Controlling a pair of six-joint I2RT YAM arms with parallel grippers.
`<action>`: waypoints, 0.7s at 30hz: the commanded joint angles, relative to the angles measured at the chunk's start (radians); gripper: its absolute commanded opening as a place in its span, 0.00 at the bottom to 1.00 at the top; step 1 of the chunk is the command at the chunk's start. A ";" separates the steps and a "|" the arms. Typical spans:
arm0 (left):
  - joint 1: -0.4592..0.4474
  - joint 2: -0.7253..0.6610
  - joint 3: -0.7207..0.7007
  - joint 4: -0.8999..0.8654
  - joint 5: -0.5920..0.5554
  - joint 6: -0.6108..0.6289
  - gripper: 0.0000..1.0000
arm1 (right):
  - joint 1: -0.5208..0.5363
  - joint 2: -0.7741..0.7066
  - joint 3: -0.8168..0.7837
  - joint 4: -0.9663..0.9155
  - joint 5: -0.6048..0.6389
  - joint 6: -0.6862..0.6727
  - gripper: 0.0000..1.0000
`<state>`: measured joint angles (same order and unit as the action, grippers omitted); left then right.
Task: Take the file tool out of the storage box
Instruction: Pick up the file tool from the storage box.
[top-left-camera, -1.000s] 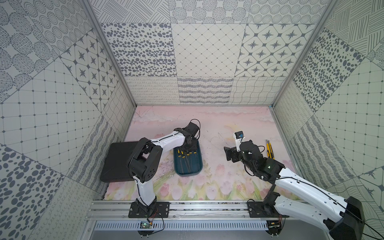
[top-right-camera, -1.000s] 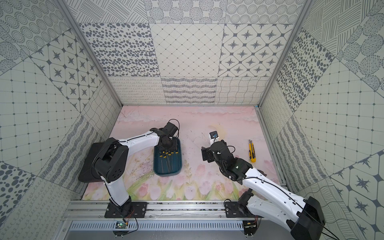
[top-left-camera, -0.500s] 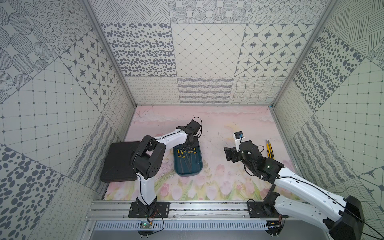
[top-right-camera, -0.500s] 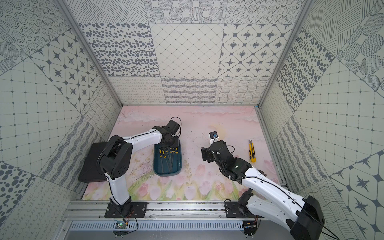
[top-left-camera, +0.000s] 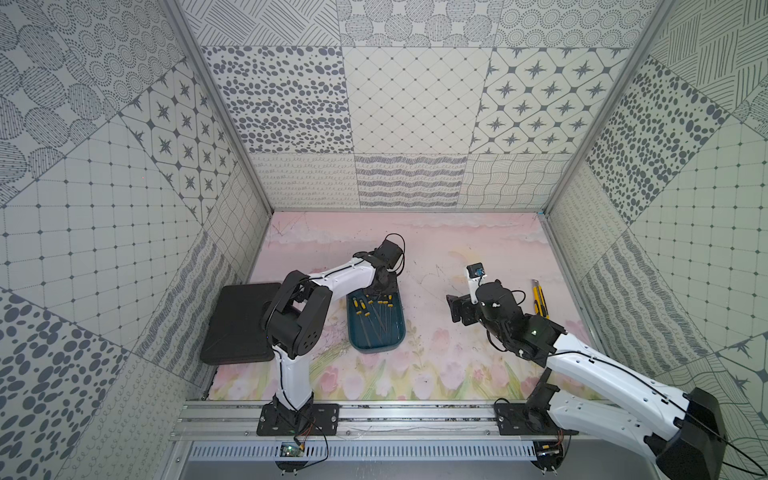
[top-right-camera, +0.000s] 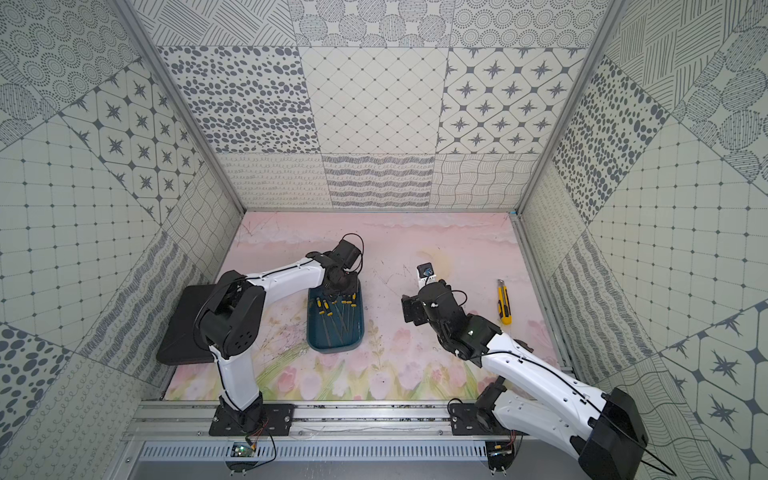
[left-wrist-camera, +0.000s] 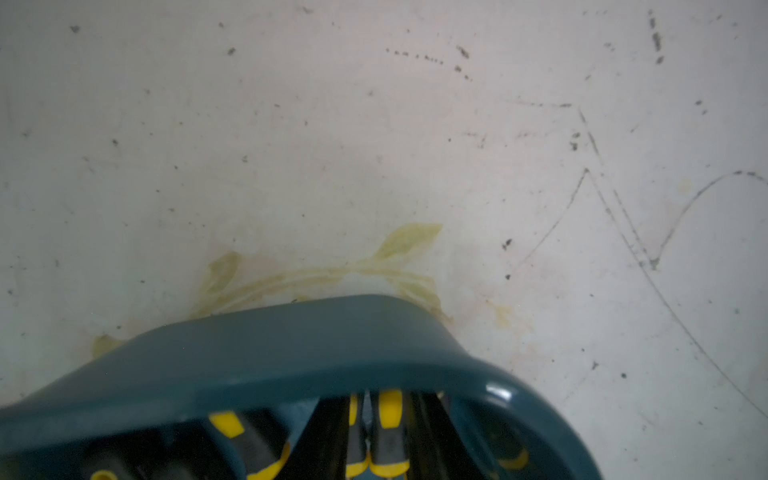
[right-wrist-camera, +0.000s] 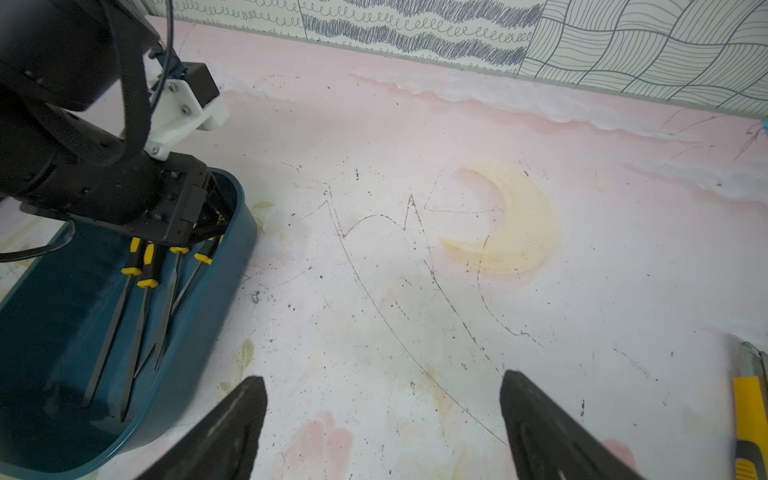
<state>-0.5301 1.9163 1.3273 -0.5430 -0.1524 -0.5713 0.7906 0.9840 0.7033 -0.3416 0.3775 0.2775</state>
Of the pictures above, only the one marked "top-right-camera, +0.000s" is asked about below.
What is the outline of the teal plastic storage box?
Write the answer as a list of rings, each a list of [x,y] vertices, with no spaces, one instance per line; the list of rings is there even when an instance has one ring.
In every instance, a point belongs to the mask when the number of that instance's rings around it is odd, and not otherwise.
[[[321,347],[313,347],[307,341],[307,325],[306,325],[306,341],[309,347],[323,354],[342,353],[342,352],[356,349],[362,343],[362,340],[365,334],[364,306],[363,306],[363,298],[362,298],[362,292],[361,292],[361,284],[360,284],[360,291],[359,291],[359,297],[358,297],[358,306],[356,308],[353,308],[349,304],[350,336],[347,342],[344,342],[343,340],[342,326],[341,326],[341,320],[340,320],[342,296],[338,296],[335,299],[331,300],[329,297],[327,297],[324,294],[324,290],[322,287],[312,288],[308,291],[307,313],[308,313],[309,302],[315,298],[319,298],[321,301],[327,300],[331,304],[331,308],[333,309],[334,313],[337,316],[336,324],[338,328],[339,337],[334,347],[325,348],[323,345],[324,340],[322,341]]]

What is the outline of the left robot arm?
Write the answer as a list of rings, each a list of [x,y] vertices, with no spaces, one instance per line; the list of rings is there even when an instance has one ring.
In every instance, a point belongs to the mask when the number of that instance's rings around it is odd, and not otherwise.
[[[365,247],[343,237],[335,248],[312,251],[299,260],[266,272],[225,272],[193,321],[202,344],[212,354],[223,387],[222,400],[243,414],[263,402],[249,350],[258,336],[266,307],[301,291],[320,287],[328,298],[357,293]]]

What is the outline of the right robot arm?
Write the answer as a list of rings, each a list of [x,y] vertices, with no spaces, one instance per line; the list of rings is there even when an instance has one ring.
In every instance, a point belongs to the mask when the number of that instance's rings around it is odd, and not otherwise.
[[[484,421],[561,450],[592,479],[635,477],[649,439],[627,392],[606,393],[550,366],[494,322],[466,313],[443,280],[401,305],[406,322],[429,325],[446,351],[496,375],[490,397],[475,403]]]

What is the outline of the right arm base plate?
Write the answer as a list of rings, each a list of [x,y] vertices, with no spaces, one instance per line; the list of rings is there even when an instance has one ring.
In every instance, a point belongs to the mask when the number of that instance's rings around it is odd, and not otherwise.
[[[503,435],[505,430],[489,417],[483,417],[473,403],[455,402],[447,404],[453,436]]]

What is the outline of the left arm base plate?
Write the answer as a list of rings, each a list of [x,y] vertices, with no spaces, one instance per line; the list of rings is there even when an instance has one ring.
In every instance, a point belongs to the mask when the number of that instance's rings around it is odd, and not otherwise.
[[[221,400],[208,434],[212,437],[234,437],[266,434],[288,436],[296,406],[290,403],[267,403],[238,412]]]

